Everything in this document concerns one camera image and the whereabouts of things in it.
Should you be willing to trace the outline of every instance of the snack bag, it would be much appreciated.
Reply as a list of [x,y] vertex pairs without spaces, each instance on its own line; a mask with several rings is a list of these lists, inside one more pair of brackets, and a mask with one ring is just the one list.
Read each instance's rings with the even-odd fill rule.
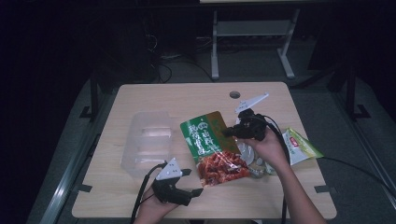
[[185,121],[180,128],[203,187],[250,176],[235,141],[221,132],[226,125],[219,111]]
[[[294,165],[300,161],[311,158],[323,157],[323,154],[319,150],[312,146],[312,144],[307,139],[302,137],[292,128],[288,128],[282,134],[282,136],[289,150],[290,165]],[[268,174],[275,173],[274,168],[272,168],[268,163],[266,163],[265,165]]]

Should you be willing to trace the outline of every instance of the human hand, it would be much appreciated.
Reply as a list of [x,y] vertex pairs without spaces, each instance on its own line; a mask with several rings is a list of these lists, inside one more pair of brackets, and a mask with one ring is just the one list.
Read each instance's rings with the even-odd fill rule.
[[255,139],[238,139],[250,145],[264,161],[268,162],[275,170],[288,165],[285,152],[280,145],[276,134],[269,128],[265,130],[265,138],[262,141]]
[[175,203],[162,203],[150,187],[142,197],[139,212],[134,220],[134,224],[154,224],[160,222],[163,217],[178,207]]

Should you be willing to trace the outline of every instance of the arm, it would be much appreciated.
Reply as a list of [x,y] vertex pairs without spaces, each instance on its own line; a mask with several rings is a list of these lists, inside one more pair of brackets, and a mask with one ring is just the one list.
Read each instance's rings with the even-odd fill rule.
[[175,203],[162,203],[155,197],[154,190],[149,188],[143,194],[143,200],[134,224],[155,224],[160,222],[170,211],[177,208]]
[[252,146],[259,156],[276,170],[282,183],[290,218],[293,223],[326,223],[292,171],[274,132],[267,129],[265,138],[260,142],[253,139],[238,139],[238,141]]

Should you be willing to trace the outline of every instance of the small snack packet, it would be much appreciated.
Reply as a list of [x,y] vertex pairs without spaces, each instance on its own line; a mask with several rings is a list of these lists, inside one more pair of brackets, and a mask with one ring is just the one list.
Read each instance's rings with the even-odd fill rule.
[[[285,144],[290,154],[290,165],[294,165],[300,161],[311,158],[323,157],[323,154],[317,150],[307,139],[303,138],[292,128],[286,129],[282,134]],[[265,164],[266,172],[274,174],[275,170],[268,163]]]

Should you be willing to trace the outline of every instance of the clear plastic tray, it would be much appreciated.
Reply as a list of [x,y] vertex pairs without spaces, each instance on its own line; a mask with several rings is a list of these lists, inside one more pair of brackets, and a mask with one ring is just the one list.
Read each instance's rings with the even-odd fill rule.
[[142,177],[157,164],[170,160],[172,120],[166,111],[135,114],[120,166],[132,177]]

